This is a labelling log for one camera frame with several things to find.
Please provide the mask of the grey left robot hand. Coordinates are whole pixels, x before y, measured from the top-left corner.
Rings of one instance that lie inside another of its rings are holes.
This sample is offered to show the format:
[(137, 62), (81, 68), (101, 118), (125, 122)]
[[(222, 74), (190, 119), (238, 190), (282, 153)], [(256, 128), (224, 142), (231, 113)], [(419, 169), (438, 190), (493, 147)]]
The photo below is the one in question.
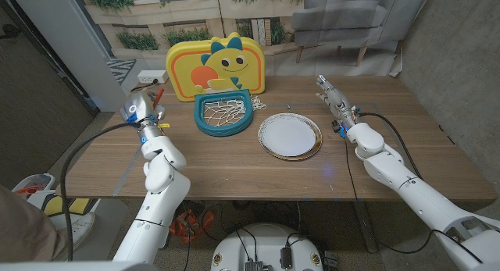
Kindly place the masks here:
[(159, 121), (165, 117), (165, 108), (154, 102), (146, 91), (133, 94), (119, 109), (125, 123), (139, 123), (137, 134), (142, 144), (154, 137), (163, 136)]

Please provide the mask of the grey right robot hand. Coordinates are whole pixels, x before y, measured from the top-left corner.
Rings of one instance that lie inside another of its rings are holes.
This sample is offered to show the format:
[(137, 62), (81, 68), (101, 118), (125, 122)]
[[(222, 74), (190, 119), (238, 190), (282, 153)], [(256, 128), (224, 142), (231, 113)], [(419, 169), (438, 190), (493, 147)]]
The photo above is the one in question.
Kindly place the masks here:
[(347, 128), (355, 126), (357, 122), (352, 111), (352, 105), (344, 93), (331, 84), (324, 75), (317, 77), (316, 85), (323, 91), (322, 93), (316, 93), (316, 96), (329, 106), (332, 114)]

